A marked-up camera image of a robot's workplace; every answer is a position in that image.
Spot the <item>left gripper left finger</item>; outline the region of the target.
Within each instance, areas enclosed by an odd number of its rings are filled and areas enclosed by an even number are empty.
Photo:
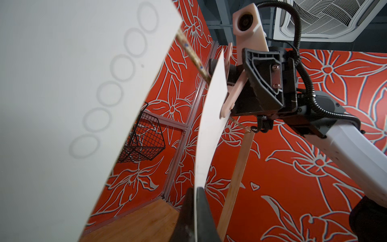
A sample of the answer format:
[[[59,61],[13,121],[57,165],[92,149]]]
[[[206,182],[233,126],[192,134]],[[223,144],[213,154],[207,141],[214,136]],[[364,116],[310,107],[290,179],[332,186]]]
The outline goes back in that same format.
[[[194,191],[189,188],[186,192],[180,214],[169,242],[194,242]]]

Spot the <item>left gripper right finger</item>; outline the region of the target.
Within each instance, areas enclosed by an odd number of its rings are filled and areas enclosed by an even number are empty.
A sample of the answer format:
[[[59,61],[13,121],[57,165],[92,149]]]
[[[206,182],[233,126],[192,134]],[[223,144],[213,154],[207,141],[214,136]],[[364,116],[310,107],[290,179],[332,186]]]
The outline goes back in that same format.
[[[221,242],[203,187],[197,188],[196,212],[198,242]]]

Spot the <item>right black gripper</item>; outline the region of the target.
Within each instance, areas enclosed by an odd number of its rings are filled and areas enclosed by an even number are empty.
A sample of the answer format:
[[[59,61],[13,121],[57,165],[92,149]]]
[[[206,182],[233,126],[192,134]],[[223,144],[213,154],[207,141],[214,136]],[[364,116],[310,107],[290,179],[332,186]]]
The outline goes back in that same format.
[[[242,72],[247,74],[232,116],[266,116],[272,120],[296,112],[297,91],[294,59],[282,47],[269,51],[242,50],[242,64],[231,65],[228,84],[236,86]]]

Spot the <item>pink clothespin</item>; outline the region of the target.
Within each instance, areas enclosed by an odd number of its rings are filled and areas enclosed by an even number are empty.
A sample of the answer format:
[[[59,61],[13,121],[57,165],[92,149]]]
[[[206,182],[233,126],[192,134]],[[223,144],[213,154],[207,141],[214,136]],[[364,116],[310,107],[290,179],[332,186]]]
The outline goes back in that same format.
[[[233,44],[229,43],[228,47],[227,47],[227,51],[226,51],[225,62],[224,62],[226,78],[229,77],[230,58],[232,55],[232,48],[233,48]],[[242,70],[241,74],[237,78],[236,83],[231,85],[231,86],[227,85],[228,94],[227,94],[226,100],[222,106],[220,117],[227,118],[230,116],[231,110],[234,108],[235,102],[237,101],[238,97],[240,96],[247,80],[248,80],[248,76],[247,76],[245,70]]]

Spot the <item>white postcard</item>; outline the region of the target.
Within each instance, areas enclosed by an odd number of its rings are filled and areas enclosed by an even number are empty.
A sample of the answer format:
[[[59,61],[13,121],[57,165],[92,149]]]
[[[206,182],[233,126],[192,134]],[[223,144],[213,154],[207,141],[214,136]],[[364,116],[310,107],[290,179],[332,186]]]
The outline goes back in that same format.
[[[80,238],[181,23],[172,1],[1,1],[1,241]]]
[[[199,240],[199,203],[197,201],[199,189],[204,188],[206,185],[212,159],[228,120],[228,117],[223,118],[221,116],[227,95],[224,51],[221,51],[208,87],[198,132],[194,183],[194,233],[196,242]]]

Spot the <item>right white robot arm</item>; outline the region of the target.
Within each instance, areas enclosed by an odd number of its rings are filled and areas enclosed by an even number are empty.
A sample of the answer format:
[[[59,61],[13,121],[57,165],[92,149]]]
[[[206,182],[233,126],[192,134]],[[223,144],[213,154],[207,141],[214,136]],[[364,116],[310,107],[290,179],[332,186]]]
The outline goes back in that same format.
[[[338,121],[325,139],[301,137],[276,120],[258,133],[226,242],[384,242],[387,211],[387,56],[303,49],[316,91],[358,117],[358,130]]]

